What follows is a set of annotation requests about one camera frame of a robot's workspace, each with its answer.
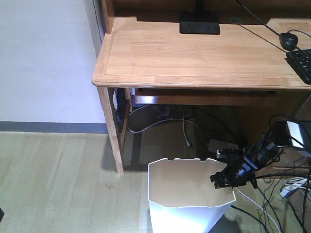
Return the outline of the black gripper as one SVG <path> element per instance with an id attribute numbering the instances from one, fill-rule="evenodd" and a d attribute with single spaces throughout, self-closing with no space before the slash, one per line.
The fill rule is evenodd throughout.
<path id="1" fill-rule="evenodd" d="M 223 171 L 210 176 L 215 189 L 225 187 L 244 186 L 255 176 L 255 163 L 248 159 L 241 159 L 228 164 Z"/>

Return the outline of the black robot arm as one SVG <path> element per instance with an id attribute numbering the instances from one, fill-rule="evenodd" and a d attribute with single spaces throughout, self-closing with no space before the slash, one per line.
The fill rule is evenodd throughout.
<path id="1" fill-rule="evenodd" d="M 289 120 L 277 120 L 259 142 L 246 151 L 241 149 L 218 149 L 218 159 L 226 160 L 226 167 L 210 176 L 215 189 L 244 186 L 251 182 L 257 188 L 255 173 L 274 162 L 283 149 L 311 156 L 311 137 L 306 128 Z"/>

